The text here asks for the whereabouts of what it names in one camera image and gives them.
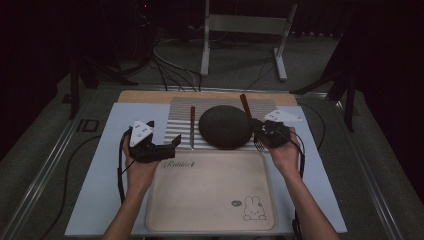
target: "black bowl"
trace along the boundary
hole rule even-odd
[[[245,145],[253,133],[246,113],[229,105],[205,111],[199,119],[199,132],[206,142],[222,150]]]

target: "table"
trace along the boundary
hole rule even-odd
[[[100,140],[96,155],[87,173],[80,196],[74,208],[74,212],[65,232],[67,236],[98,236],[101,235],[119,208],[119,195],[116,188],[116,149],[120,135],[128,128],[128,124],[136,117],[137,113],[148,112],[149,118],[154,116],[155,126],[166,126],[167,114],[170,108],[170,101],[173,97],[197,97],[197,98],[221,98],[238,99],[239,93],[188,93],[188,92],[147,92],[147,91],[124,91],[120,94],[118,103],[111,111],[102,139]],[[297,114],[302,121],[290,122],[302,134],[305,147],[307,149],[307,158],[313,159],[305,166],[305,183],[309,186],[317,202],[321,205],[323,211],[327,214],[330,221],[339,232],[345,232],[346,226],[338,209],[337,201],[331,190],[328,178],[325,174],[322,162],[315,148],[315,143],[309,132],[306,118],[300,107],[297,107],[296,100],[288,94],[265,94],[249,93],[248,99],[274,99],[277,106],[284,106],[284,110]],[[165,129],[155,130],[153,141],[161,141]],[[278,171],[272,167],[272,160],[269,155],[266,157],[266,163],[269,170],[269,178],[272,183],[274,193],[275,208],[277,212],[277,225],[271,231],[261,232],[226,232],[231,235],[260,234],[260,235],[280,235],[290,234],[292,214],[294,208],[284,189],[284,179]],[[146,199],[143,201],[142,209],[135,223],[134,235],[142,236],[168,236],[184,233],[152,233],[146,228],[145,216],[147,211]],[[204,232],[197,235],[222,235],[220,232]]]

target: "gray floor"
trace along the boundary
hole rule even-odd
[[[319,78],[337,45],[337,40],[312,36],[290,37],[283,54],[288,74],[286,82],[277,79],[272,57],[268,55],[269,50],[277,45],[278,39],[266,39],[250,46],[232,48],[217,48],[217,44],[211,43],[214,48],[211,51],[210,74],[202,79],[202,90],[247,90],[249,85],[264,73],[266,73],[264,77],[250,86],[251,91],[298,89]],[[201,51],[202,41],[199,40],[185,43],[170,39],[156,48],[157,55],[161,58],[193,71],[200,70]],[[69,93],[69,78],[60,82],[58,96],[40,113],[36,121],[0,163],[2,193],[0,195],[0,229],[6,229],[8,222],[16,219],[12,217],[19,202],[25,199],[27,189],[33,187],[31,182],[36,178],[37,172],[46,160],[51,159],[50,154],[58,153],[57,149],[61,148],[55,144],[64,138],[61,136],[63,130],[75,127],[81,119],[99,120],[99,128],[96,132],[77,132],[75,129],[71,131],[67,145],[63,146],[63,152],[58,153],[60,156],[58,156],[57,165],[53,166],[55,170],[49,182],[43,186],[43,191],[38,193],[38,201],[26,211],[26,217],[19,222],[16,232],[20,233],[14,235],[16,236],[14,239],[37,239],[48,229],[59,211],[66,164],[73,151],[85,140],[101,134],[111,106],[123,89],[164,89],[161,75],[155,68],[154,62],[151,62],[143,71],[129,76],[129,80],[139,83],[137,87],[122,86],[107,79],[102,80],[97,90],[81,87],[82,109],[75,121],[68,120],[70,106],[61,103],[63,96]],[[200,82],[198,76],[195,75],[193,81],[191,74],[186,70],[176,71],[186,77],[190,83],[195,84],[198,90]],[[179,79],[179,82],[182,86],[180,91],[191,91],[185,80]],[[171,81],[168,81],[168,84],[172,89],[179,88]],[[325,93],[329,87],[331,83],[315,89],[314,92]],[[392,234],[387,231],[394,227],[387,227],[382,223],[382,216],[379,215],[380,211],[376,210],[378,204],[376,205],[375,201],[387,205],[392,214],[390,217],[394,218],[395,227],[404,239],[422,239],[424,236],[422,203],[414,194],[361,93],[357,92],[355,101],[353,119],[355,133],[347,137],[340,134],[343,126],[340,126],[336,117],[338,112],[335,114],[333,104],[320,96],[303,96],[298,98],[298,102],[303,106],[317,143],[324,134],[319,116],[324,119],[326,125],[320,154],[349,230],[348,233],[341,234],[342,239],[390,239]],[[351,150],[352,142],[349,139],[354,139],[354,143],[362,149],[360,157],[367,160],[366,167],[371,170],[373,176],[371,180],[379,186],[382,200],[370,197],[370,191],[372,195],[373,189],[370,190],[366,184],[370,180],[366,179],[367,175],[361,174],[363,163],[357,162],[358,153]],[[72,158],[65,209],[46,239],[65,239],[63,234],[67,221],[97,143],[97,139],[90,141]]]

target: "cartoon illustration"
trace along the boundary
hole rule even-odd
[[[248,220],[265,220],[265,210],[262,207],[261,199],[258,196],[246,197],[244,200],[244,217],[243,219]]]

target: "printed logo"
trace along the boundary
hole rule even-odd
[[[174,160],[170,160],[165,162],[165,164],[163,165],[163,168],[191,168],[194,166],[194,161],[193,162],[179,162],[179,161],[174,161]]]

